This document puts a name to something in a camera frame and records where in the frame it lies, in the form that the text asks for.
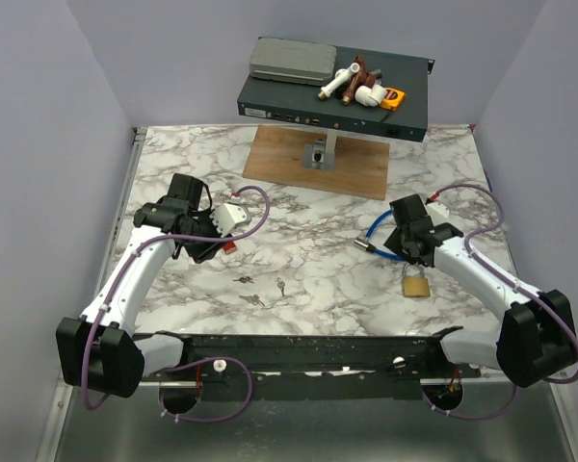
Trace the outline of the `brass padlock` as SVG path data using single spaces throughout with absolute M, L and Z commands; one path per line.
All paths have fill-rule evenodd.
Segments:
M 405 263 L 402 269 L 402 293 L 407 298 L 428 298 L 431 289 L 424 269 Z

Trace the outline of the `blue cable lock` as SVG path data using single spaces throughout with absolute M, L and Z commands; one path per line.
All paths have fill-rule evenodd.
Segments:
M 375 233 L 379 229 L 380 225 L 391 217 L 392 217 L 391 210 L 387 210 L 386 212 L 378 216 L 365 233 L 360 234 L 354 239 L 354 245 L 360 250 L 365 251 L 366 253 L 382 257 L 386 260 L 394 262 L 404 262 L 405 260 L 401 256 L 394 254 L 388 250 L 381 250 L 372 242 L 372 239 L 375 236 Z

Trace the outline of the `wooden base board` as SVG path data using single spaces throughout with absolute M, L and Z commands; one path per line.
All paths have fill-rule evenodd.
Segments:
M 251 145 L 243 176 L 265 181 L 383 200 L 387 190 L 389 144 L 337 136 L 330 169 L 313 168 L 312 148 L 324 134 L 261 125 Z

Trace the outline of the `red cable padlock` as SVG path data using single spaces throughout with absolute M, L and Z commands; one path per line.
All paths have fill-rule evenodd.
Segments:
M 237 244 L 233 241 L 227 242 L 223 245 L 223 252 L 225 255 L 233 254 L 237 251 L 238 247 Z

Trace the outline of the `white pvc elbow fitting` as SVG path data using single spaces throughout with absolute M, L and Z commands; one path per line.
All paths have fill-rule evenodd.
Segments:
M 355 91 L 354 100 L 365 107 L 378 107 L 387 94 L 388 90 L 381 85 L 375 84 L 372 87 L 362 85 Z

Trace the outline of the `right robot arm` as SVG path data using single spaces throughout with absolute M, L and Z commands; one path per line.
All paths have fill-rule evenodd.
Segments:
M 412 265 L 455 279 L 498 320 L 489 332 L 453 329 L 424 353 L 426 370 L 448 375 L 460 363 L 503 372 L 527 388 L 575 366 L 578 338 L 570 303 L 557 290 L 542 291 L 513 277 L 473 247 L 449 222 L 435 223 L 427 202 L 413 194 L 390 204 L 395 229 L 386 247 Z

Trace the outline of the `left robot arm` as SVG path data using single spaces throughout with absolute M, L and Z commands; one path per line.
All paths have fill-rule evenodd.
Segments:
M 146 374 L 145 355 L 132 338 L 142 303 L 165 262 L 182 250 L 194 263 L 212 259 L 223 246 L 203 181 L 176 173 L 168 192 L 147 202 L 133 217 L 130 239 L 117 266 L 92 303 L 76 318 L 64 318 L 56 330 L 64 380 L 100 393 L 128 398 Z

